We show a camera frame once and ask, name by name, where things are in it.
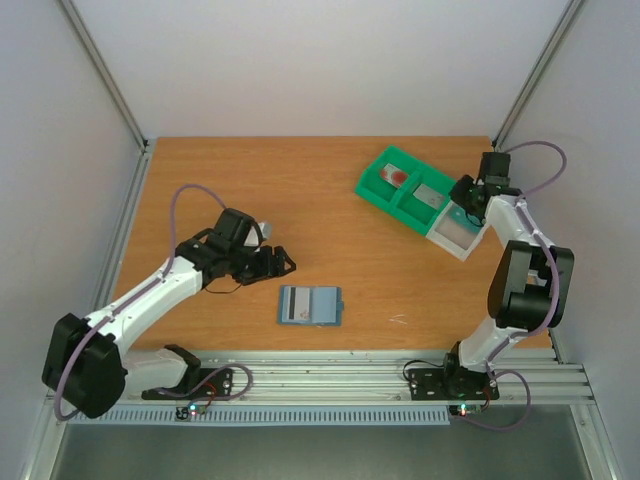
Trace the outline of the teal card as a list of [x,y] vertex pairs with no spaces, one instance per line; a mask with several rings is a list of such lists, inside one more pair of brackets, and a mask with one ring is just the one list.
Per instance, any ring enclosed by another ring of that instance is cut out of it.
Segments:
[[483,228],[483,223],[476,217],[469,215],[463,208],[454,205],[449,210],[449,217],[460,227],[476,234]]

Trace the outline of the grey card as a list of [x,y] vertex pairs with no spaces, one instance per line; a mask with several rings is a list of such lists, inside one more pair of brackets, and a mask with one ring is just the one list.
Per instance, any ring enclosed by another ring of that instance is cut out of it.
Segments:
[[425,205],[438,210],[444,203],[445,196],[433,188],[421,183],[413,192],[413,196]]

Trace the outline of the teal card holder wallet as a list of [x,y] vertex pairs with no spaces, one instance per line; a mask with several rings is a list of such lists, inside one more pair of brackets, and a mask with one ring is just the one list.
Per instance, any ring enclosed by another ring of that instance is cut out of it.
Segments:
[[283,323],[281,320],[282,291],[286,286],[294,285],[284,285],[279,290],[278,324],[317,327],[338,327],[342,324],[344,301],[342,289],[336,286],[295,286],[309,287],[311,289],[311,321],[309,323]]

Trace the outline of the red circle card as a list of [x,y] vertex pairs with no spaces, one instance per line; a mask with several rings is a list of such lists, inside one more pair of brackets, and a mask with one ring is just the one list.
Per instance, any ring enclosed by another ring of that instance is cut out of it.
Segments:
[[394,188],[400,188],[409,178],[408,173],[390,163],[381,168],[379,175]]

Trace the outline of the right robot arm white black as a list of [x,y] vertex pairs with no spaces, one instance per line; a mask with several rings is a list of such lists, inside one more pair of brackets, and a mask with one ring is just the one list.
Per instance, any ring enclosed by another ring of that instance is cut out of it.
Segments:
[[441,385],[450,399],[490,388],[495,361],[518,342],[556,327],[564,314],[575,257],[555,245],[510,185],[511,157],[486,152],[478,176],[463,176],[450,196],[497,234],[504,251],[487,297],[488,316],[444,357]]

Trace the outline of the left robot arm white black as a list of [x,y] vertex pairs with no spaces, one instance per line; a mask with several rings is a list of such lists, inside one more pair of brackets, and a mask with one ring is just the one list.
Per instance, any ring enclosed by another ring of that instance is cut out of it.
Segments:
[[229,276],[240,287],[284,277],[297,268],[281,246],[267,244],[271,227],[226,208],[214,226],[174,244],[146,280],[84,317],[69,313],[53,329],[42,372],[53,390],[54,415],[68,421],[110,410],[128,384],[164,398],[191,398],[208,381],[200,361],[177,345],[134,360],[129,350],[184,300]]

